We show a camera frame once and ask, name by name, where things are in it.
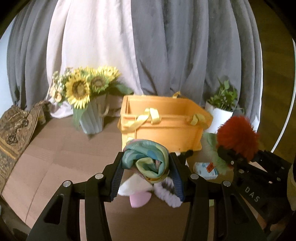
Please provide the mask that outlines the red fluffy pompom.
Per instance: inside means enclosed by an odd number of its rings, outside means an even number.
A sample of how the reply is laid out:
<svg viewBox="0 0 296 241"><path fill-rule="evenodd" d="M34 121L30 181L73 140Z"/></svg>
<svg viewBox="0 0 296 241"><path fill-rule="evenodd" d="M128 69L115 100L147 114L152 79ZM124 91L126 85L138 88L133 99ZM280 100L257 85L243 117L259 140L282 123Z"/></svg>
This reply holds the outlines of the red fluffy pompom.
<svg viewBox="0 0 296 241"><path fill-rule="evenodd" d="M240 115L226 121L216 134L217 145L225 150L233 150L250 162L259 151L259 134L253 130L248 118Z"/></svg>

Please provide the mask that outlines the green patterned silk scarf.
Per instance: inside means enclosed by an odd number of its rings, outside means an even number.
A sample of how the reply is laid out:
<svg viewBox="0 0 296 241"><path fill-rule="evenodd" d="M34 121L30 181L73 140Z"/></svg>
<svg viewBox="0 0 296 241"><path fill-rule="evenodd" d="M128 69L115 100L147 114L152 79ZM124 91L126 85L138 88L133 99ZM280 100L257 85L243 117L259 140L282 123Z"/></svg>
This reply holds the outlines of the green patterned silk scarf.
<svg viewBox="0 0 296 241"><path fill-rule="evenodd" d="M132 139L123 148L122 167L135 170L151 184L159 183L169 174L169 152L151 140Z"/></svg>

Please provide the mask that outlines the blue tissue pack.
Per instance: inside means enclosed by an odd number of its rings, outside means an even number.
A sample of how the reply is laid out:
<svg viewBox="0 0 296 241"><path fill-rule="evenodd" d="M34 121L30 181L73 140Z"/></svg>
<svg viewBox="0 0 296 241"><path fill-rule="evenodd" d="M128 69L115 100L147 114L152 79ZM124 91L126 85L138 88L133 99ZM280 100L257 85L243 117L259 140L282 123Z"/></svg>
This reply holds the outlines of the blue tissue pack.
<svg viewBox="0 0 296 241"><path fill-rule="evenodd" d="M196 162L193 166L193 171L205 180L214 180L218 177L219 173L215 168L209 172L207 169L209 165L210 163Z"/></svg>

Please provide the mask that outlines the pink makeup sponge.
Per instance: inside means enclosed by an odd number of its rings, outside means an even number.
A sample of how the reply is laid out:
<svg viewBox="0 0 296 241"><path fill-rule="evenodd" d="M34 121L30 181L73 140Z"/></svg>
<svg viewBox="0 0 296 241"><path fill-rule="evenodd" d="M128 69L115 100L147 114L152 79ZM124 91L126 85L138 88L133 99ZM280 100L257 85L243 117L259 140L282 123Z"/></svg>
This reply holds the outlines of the pink makeup sponge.
<svg viewBox="0 0 296 241"><path fill-rule="evenodd" d="M132 208L140 208L146 205L151 199L151 192L138 192L129 196Z"/></svg>

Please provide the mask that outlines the white plant pot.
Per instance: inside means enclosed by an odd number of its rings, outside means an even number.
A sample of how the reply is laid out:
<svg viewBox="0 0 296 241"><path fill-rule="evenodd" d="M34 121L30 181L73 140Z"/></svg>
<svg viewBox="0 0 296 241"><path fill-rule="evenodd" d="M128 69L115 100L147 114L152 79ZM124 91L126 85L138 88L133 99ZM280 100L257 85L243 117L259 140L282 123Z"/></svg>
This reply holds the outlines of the white plant pot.
<svg viewBox="0 0 296 241"><path fill-rule="evenodd" d="M216 133L218 128L221 125L223 125L227 120L229 120L229 118L231 118L233 115L232 111L216 108L208 102L206 102L205 104L205 110L213 116L213 120L210 127L205 130L205 132L208 133Z"/></svg>

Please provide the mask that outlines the orange plastic crate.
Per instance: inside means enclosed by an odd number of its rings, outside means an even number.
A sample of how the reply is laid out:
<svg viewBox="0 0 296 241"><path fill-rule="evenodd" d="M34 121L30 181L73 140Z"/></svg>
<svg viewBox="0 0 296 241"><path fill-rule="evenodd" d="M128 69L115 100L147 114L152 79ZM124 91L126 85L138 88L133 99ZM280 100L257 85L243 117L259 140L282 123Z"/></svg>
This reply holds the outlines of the orange plastic crate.
<svg viewBox="0 0 296 241"><path fill-rule="evenodd" d="M122 146L132 139L151 140L165 146L170 152L199 151L204 130L190 124L196 113L205 116L210 127L213 117L210 113L188 98L172 98L152 95L126 95L123 98L120 119L123 128L130 126L146 108L155 108L161 122L151 124L149 118L136 131L122 134Z"/></svg>

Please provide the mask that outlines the green leafy plant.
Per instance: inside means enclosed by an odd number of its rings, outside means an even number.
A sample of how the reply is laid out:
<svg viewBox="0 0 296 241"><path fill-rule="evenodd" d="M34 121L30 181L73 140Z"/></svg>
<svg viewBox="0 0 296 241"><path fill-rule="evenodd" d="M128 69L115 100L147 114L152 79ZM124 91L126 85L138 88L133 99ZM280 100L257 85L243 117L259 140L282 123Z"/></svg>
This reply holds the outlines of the green leafy plant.
<svg viewBox="0 0 296 241"><path fill-rule="evenodd" d="M240 110L244 113L244 108L238 107L237 89L231 85L229 79L224 82L221 82L220 79L218 81L220 84L219 90L207 100L207 103L225 111L234 112Z"/></svg>

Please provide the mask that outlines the grey ribbed vase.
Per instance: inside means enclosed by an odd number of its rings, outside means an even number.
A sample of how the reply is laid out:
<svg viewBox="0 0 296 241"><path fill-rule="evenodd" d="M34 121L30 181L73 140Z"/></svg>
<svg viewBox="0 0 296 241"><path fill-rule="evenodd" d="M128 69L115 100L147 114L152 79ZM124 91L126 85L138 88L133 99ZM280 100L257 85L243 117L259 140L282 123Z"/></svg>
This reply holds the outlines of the grey ribbed vase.
<svg viewBox="0 0 296 241"><path fill-rule="evenodd" d="M88 103L86 111L82 114L80 125L87 135L95 135L103 130L104 117L109 112L107 95L95 97Z"/></svg>

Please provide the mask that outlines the yellow ribbon back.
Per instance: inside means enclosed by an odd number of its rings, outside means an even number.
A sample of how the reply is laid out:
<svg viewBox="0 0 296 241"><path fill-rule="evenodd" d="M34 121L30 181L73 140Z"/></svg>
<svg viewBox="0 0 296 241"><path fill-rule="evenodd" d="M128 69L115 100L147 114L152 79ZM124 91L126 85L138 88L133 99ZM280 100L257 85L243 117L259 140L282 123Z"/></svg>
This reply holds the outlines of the yellow ribbon back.
<svg viewBox="0 0 296 241"><path fill-rule="evenodd" d="M178 98L181 95L180 91L173 94L172 98Z"/></svg>

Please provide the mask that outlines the sunflower bouquet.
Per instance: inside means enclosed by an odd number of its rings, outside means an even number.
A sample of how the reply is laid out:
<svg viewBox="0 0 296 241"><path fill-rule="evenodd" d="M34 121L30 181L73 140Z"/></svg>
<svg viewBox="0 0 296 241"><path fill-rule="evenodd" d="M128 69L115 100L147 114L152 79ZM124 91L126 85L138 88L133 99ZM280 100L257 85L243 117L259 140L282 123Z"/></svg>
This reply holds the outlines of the sunflower bouquet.
<svg viewBox="0 0 296 241"><path fill-rule="evenodd" d="M113 66L67 67L63 74L58 71L53 73L49 96L58 105L62 105L63 102L70 104L73 108L73 123L78 126L82 114L95 98L104 94L133 94L131 88L119 82L120 76L119 70Z"/></svg>

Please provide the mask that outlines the white hoop stand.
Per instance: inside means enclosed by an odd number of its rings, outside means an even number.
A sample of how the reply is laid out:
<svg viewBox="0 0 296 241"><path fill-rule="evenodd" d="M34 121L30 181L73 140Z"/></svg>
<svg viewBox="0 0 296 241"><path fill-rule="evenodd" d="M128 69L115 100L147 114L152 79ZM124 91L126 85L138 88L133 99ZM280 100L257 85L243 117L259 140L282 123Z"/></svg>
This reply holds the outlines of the white hoop stand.
<svg viewBox="0 0 296 241"><path fill-rule="evenodd" d="M274 127L272 149L286 159L295 154L295 42L288 40L271 53L270 122Z"/></svg>

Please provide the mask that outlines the grey curtain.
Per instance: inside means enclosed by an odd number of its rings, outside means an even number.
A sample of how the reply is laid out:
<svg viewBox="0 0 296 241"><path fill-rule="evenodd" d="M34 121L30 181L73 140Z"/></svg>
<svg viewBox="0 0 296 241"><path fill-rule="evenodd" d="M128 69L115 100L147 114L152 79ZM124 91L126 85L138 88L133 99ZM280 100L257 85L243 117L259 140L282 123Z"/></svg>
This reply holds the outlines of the grey curtain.
<svg viewBox="0 0 296 241"><path fill-rule="evenodd" d="M7 49L13 104L31 109L49 85L46 52L58 1L30 1L16 16ZM143 94L175 92L204 105L220 81L238 91L238 106L260 122L262 55L248 1L130 1L134 47Z"/></svg>

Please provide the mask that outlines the white sheer curtain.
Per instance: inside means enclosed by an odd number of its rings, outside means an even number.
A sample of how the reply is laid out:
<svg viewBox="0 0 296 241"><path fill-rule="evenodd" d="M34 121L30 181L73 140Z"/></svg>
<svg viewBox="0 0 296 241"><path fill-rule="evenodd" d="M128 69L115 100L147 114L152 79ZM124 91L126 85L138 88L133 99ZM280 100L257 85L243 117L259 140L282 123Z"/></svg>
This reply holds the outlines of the white sheer curtain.
<svg viewBox="0 0 296 241"><path fill-rule="evenodd" d="M46 71L114 66L119 81L142 95L130 1L58 1L50 23Z"/></svg>

